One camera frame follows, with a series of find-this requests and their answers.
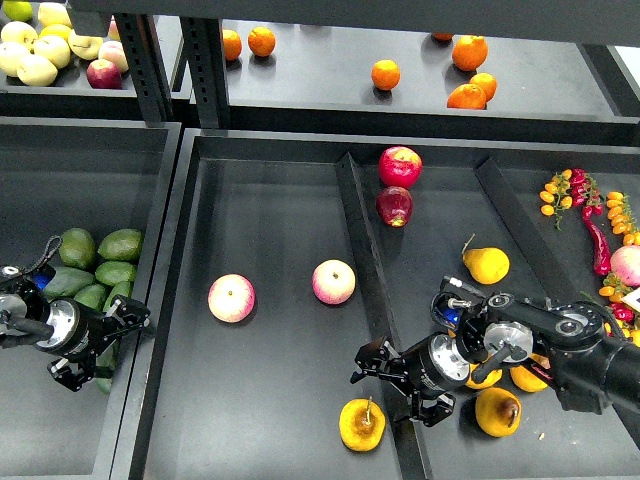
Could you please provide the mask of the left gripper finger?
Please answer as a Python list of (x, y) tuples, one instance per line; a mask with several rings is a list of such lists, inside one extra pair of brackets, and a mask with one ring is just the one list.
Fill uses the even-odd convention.
[(71, 362), (68, 358), (59, 358), (47, 366), (54, 381), (72, 392), (78, 392), (85, 383), (96, 377), (97, 354), (90, 352), (79, 362)]
[(102, 316), (101, 340), (116, 340), (149, 325), (150, 310), (138, 300), (116, 294)]

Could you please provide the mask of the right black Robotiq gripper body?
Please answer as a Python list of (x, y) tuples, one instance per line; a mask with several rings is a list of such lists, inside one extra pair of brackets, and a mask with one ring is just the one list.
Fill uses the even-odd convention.
[(400, 354), (403, 372), (424, 398), (453, 391), (464, 385), (470, 363), (459, 353), (454, 338), (434, 333)]

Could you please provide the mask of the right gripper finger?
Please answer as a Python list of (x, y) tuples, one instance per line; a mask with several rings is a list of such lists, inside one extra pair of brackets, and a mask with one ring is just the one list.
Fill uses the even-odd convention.
[(455, 384), (438, 386), (400, 382), (395, 389), (407, 398), (407, 404), (394, 415), (397, 424), (412, 421), (432, 427), (453, 413), (455, 396), (451, 391)]
[(365, 377), (375, 377), (393, 384), (408, 382), (405, 357), (395, 349), (387, 336), (381, 336), (361, 346), (354, 362), (357, 369), (351, 375), (351, 384)]

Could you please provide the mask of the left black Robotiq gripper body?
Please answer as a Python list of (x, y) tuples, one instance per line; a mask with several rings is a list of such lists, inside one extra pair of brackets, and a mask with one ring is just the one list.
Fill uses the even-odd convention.
[(69, 360), (102, 354), (113, 343), (118, 329), (114, 318), (69, 298), (50, 304), (46, 324), (53, 327), (53, 334), (42, 342), (42, 351)]

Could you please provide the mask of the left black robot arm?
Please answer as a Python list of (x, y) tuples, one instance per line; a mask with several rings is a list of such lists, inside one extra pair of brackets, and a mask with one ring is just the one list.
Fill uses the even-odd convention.
[(141, 302), (116, 294), (104, 312), (73, 298), (48, 299), (45, 289), (61, 276), (49, 261), (63, 239), (51, 237), (31, 266), (1, 267), (1, 347), (33, 346), (56, 357), (48, 366), (58, 384), (77, 392), (94, 379), (110, 379), (115, 367), (104, 359), (125, 336), (149, 325)]

